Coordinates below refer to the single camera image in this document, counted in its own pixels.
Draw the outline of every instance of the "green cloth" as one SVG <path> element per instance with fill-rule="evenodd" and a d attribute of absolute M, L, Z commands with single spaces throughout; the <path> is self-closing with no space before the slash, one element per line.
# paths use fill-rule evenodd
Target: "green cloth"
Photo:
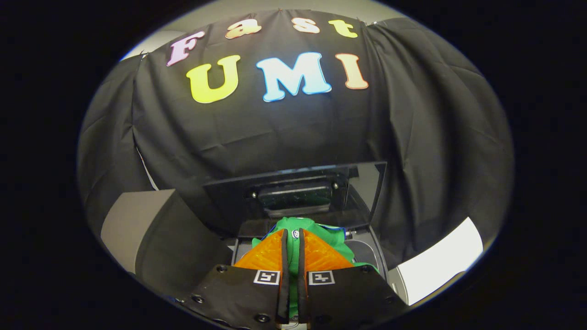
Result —
<path fill-rule="evenodd" d="M 311 231 L 324 242 L 328 243 L 345 259 L 351 262 L 355 267 L 362 265 L 370 265 L 366 262 L 353 262 L 355 254 L 345 244 L 345 231 L 340 227 L 331 227 L 319 225 L 312 219 L 308 218 L 286 218 L 279 220 L 273 230 L 271 230 L 266 237 L 282 229 L 288 230 L 288 265 L 289 265 L 289 317 L 292 318 L 298 314 L 298 261 L 299 261 L 299 239 L 292 235 L 294 230 L 303 228 Z M 253 238 L 252 247 L 255 248 L 261 240 Z"/>

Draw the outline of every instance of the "black machine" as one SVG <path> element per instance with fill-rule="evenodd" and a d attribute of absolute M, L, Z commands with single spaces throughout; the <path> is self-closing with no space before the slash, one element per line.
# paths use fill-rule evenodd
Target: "black machine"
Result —
<path fill-rule="evenodd" d="M 403 313 L 408 306 L 387 283 L 385 259 L 369 225 L 386 166 L 375 162 L 311 167 L 204 186 L 224 220 L 240 224 L 238 237 L 225 240 L 234 251 L 231 264 L 214 265 L 190 294 L 177 301 L 216 323 L 239 329 L 290 328 L 288 324 L 300 329 L 307 324 L 312 329 L 357 329 Z M 290 294 L 287 281 L 264 285 L 258 281 L 261 271 L 232 265 L 250 251 L 253 238 L 266 236 L 278 220 L 290 216 L 343 227 L 355 261 L 368 262 L 379 272 L 363 266 L 312 274 L 303 269 L 301 248 L 299 273 L 306 277 L 299 279 L 299 315 L 289 319 L 283 305 Z M 300 239 L 303 246 L 303 235 Z M 282 253 L 287 265 L 285 249 Z"/>

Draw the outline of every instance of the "gray panel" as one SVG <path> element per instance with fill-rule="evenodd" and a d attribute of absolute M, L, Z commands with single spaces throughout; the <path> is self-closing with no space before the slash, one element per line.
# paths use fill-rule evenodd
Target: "gray panel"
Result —
<path fill-rule="evenodd" d="M 353 232 L 352 239 L 346 240 L 345 244 L 355 253 L 357 262 L 372 264 L 377 268 L 383 279 L 387 281 L 385 258 L 371 226 L 357 229 L 356 232 Z"/>
<path fill-rule="evenodd" d="M 180 297 L 191 292 L 232 251 L 181 199 L 169 197 L 147 230 L 136 258 L 139 281 L 155 292 Z"/>
<path fill-rule="evenodd" d="M 241 241 L 237 242 L 237 247 L 234 251 L 234 257 L 232 264 L 236 264 L 248 251 L 253 249 L 253 245 L 251 241 Z"/>
<path fill-rule="evenodd" d="M 147 229 L 174 190 L 122 193 L 108 212 L 100 238 L 116 261 L 133 274 Z"/>
<path fill-rule="evenodd" d="M 387 282 L 396 292 L 396 294 L 407 304 L 407 291 L 406 286 L 404 285 L 402 274 L 397 268 L 390 270 L 387 273 Z"/>

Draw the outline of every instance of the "black fabric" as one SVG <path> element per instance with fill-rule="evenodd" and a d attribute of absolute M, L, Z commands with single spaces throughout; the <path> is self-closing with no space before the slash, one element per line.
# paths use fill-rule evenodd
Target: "black fabric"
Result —
<path fill-rule="evenodd" d="M 293 17 L 314 20 L 320 33 L 294 30 Z M 247 18 L 255 18 L 261 31 L 224 37 L 228 26 Z M 328 24 L 333 19 L 352 24 L 358 37 L 338 34 Z M 167 67 L 170 45 L 198 31 L 205 37 L 189 57 Z M 264 102 L 264 75 L 255 64 L 277 57 L 293 67 L 297 56 L 309 51 L 322 54 L 332 91 L 296 96 L 286 91 L 283 100 Z M 367 89 L 345 87 L 337 53 L 359 57 Z M 210 87 L 219 87 L 224 76 L 216 63 L 229 55 L 241 57 L 236 91 L 214 103 L 195 102 L 186 72 L 210 63 Z M 504 111 L 473 64 L 409 18 L 365 26 L 323 12 L 265 11 L 195 29 L 137 58 L 115 68 L 126 68 L 125 78 L 111 80 L 108 88 L 116 93 L 99 93 L 87 118 L 111 115 L 94 131 L 82 130 L 80 188 L 89 196 L 94 230 L 120 192 L 151 189 L 138 155 L 131 157 L 135 146 L 157 186 L 177 189 L 218 232 L 234 229 L 214 221 L 218 210 L 205 183 L 361 161 L 389 162 L 372 222 L 389 268 L 429 248 L 466 217 L 486 245 L 501 227 L 514 165 Z M 93 149 L 96 145 L 103 148 Z M 131 161 L 122 166 L 112 155 Z"/>
<path fill-rule="evenodd" d="M 153 189 L 133 138 L 131 100 L 140 61 L 141 56 L 135 56 L 113 68 L 82 122 L 77 182 L 87 221 L 98 238 L 106 214 L 122 193 Z"/>

